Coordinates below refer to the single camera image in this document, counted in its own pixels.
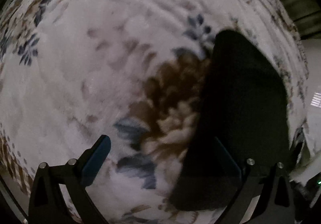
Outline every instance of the blue gripper pad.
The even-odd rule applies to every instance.
[[[90,186],[94,182],[94,179],[110,152],[110,138],[107,135],[102,135],[92,149],[92,154],[81,171],[80,184],[83,187]]]
[[[231,182],[236,187],[241,187],[242,185],[242,171],[241,168],[237,165],[235,160],[232,158],[230,153],[227,151],[227,149],[224,147],[224,145],[221,143],[221,141],[214,137],[214,143],[213,143],[213,149],[215,150],[214,154],[218,160],[218,162],[221,164],[222,168],[225,171],[225,174],[231,178]]]

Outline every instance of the floral print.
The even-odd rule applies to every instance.
[[[12,177],[29,194],[39,163],[77,158],[108,134],[112,150],[88,194],[109,223],[214,223],[224,209],[182,212],[168,198],[198,122],[215,36],[225,29],[247,37],[282,77],[293,143],[306,117],[308,71],[278,0],[8,2],[0,19],[1,160],[8,171],[20,166],[23,176]]]
[[[199,42],[199,45],[207,56],[213,52],[215,35],[212,33],[211,26],[204,24],[204,17],[198,14],[195,18],[189,16],[187,18],[190,29],[186,30],[183,35],[189,37],[191,40]]]
[[[177,61],[164,63],[156,77],[144,82],[147,99],[130,104],[128,117],[115,124],[119,136],[139,152],[122,158],[118,172],[145,178],[145,189],[156,188],[154,171],[159,165],[166,181],[174,185],[196,127],[199,95],[210,65],[209,59],[199,60],[191,50],[173,51]]]

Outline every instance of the wrinkled fabric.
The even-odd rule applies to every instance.
[[[107,134],[111,152],[87,191],[110,223],[214,223],[222,209],[181,212],[168,197],[224,29],[247,37],[283,79],[291,147],[307,129],[309,73],[279,0],[8,2],[0,20],[0,156],[12,178],[29,195],[39,163],[65,164]],[[304,149],[307,164],[313,147]]]

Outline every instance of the bed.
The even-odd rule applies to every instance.
[[[110,223],[214,223],[222,209],[182,212],[168,197],[225,29],[281,76],[289,147],[300,140],[297,168],[308,165],[316,152],[302,139],[308,65],[279,0],[9,0],[0,19],[0,159],[12,179],[30,195],[41,162],[64,164],[108,134],[112,151],[87,191]]]

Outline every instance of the black fabric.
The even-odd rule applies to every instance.
[[[244,36],[216,36],[200,121],[170,201],[180,210],[226,206],[239,186],[217,162],[217,136],[244,169],[253,158],[267,175],[277,162],[288,165],[287,97],[270,62]]]

